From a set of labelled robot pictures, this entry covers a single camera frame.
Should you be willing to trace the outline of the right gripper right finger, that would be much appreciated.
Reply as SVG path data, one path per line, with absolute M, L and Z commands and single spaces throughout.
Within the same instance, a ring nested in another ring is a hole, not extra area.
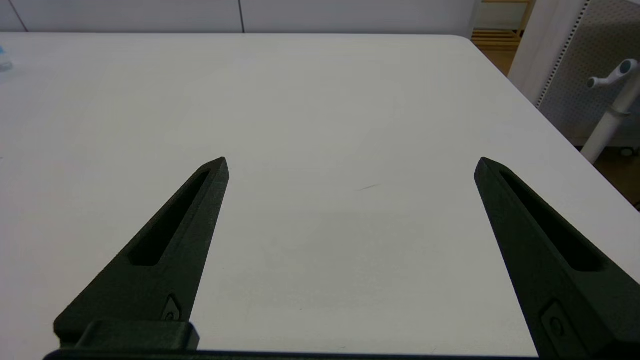
M 637 360 L 638 282 L 507 166 L 474 180 L 538 355 Z

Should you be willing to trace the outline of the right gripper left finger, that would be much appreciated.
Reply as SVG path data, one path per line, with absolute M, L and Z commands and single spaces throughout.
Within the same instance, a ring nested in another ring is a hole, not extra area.
M 199 167 L 54 321 L 61 350 L 194 350 L 190 322 L 229 169 Z

